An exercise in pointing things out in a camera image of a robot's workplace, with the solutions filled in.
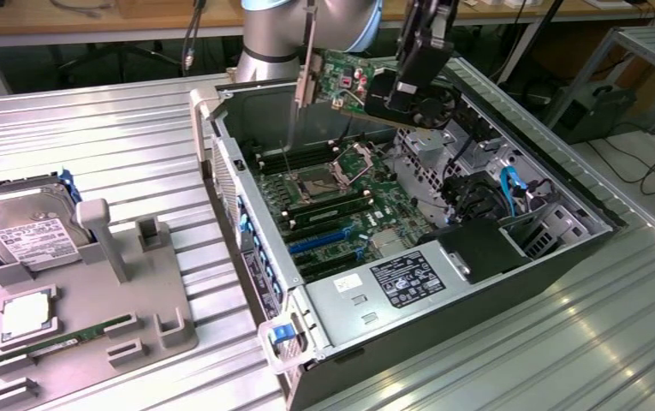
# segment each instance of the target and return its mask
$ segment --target aluminum profile table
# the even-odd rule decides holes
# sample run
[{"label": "aluminum profile table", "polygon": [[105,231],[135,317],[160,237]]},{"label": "aluminum profile table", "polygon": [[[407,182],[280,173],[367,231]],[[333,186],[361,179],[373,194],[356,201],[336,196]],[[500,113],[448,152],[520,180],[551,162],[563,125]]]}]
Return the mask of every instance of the aluminum profile table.
[{"label": "aluminum profile table", "polygon": [[[536,298],[313,409],[655,409],[655,218],[468,64],[451,69],[628,227]],[[65,164],[115,229],[172,226],[197,348],[40,409],[283,410],[209,200],[196,178],[188,90],[223,76],[0,98],[0,178]]]},{"label": "aluminum profile table", "polygon": [[612,28],[603,38],[601,43],[596,47],[593,54],[588,58],[587,64],[579,71],[568,90],[557,101],[553,102],[544,121],[549,128],[552,128],[557,123],[565,109],[568,109],[568,106],[571,105],[576,91],[584,84],[587,84],[596,67],[607,57],[613,45],[620,45],[624,47],[631,53],[637,55],[655,66],[655,27]]}]

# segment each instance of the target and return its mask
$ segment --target warning label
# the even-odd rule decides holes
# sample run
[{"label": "warning label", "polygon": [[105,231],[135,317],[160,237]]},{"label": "warning label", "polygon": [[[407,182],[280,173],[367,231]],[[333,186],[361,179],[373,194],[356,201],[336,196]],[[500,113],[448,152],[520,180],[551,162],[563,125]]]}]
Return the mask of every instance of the warning label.
[{"label": "warning label", "polygon": [[0,229],[0,242],[23,264],[39,264],[76,253],[76,245],[57,218]]},{"label": "warning label", "polygon": [[371,271],[395,308],[403,308],[445,289],[420,251],[371,267]]}]

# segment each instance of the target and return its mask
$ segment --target hard drive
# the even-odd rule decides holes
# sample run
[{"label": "hard drive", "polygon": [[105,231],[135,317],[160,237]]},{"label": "hard drive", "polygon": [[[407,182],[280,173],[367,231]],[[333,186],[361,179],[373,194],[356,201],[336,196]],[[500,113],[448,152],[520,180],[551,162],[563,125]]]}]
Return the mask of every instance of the hard drive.
[{"label": "hard drive", "polygon": [[69,182],[55,174],[0,182],[0,265],[19,261],[40,271],[79,259],[92,237],[76,224]]}]

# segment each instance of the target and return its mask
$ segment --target workbench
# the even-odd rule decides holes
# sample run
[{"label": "workbench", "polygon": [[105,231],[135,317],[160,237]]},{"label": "workbench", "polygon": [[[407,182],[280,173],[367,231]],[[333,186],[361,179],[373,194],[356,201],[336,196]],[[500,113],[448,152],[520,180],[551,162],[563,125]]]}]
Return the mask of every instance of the workbench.
[{"label": "workbench", "polygon": [[[537,7],[527,7],[519,22],[529,23],[520,38],[512,57],[503,70],[505,80],[515,69],[532,34],[552,2],[547,0]],[[383,28],[399,28],[403,23],[404,0],[384,0]],[[517,9],[508,6],[489,6],[479,3],[468,7],[459,5],[457,26],[509,24],[515,21]],[[101,17],[92,19],[80,13],[55,8],[48,0],[8,0],[0,8],[0,47],[25,45],[64,45],[181,39],[189,16],[124,19],[116,10],[100,11]],[[597,9],[583,0],[565,0],[553,21],[621,20],[639,18],[636,8]],[[199,37],[219,37],[243,34],[244,12],[236,0],[209,0],[200,19]],[[9,94],[0,74],[0,96]]]},{"label": "workbench", "polygon": [[[655,409],[655,217],[463,60],[448,66],[627,227],[541,295],[312,409]],[[39,409],[284,410],[197,175],[188,91],[224,81],[0,97],[0,179],[63,164],[84,199],[108,200],[113,231],[169,224],[200,340]]]}]

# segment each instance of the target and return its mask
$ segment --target gray robot arm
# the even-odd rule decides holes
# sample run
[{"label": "gray robot arm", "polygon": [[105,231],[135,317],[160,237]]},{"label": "gray robot arm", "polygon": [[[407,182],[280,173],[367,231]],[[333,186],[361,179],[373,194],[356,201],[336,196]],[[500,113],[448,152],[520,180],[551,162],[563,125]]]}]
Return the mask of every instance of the gray robot arm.
[{"label": "gray robot arm", "polygon": [[243,0],[244,53],[236,81],[296,77],[316,7],[316,48],[363,51],[375,39],[381,0]]}]

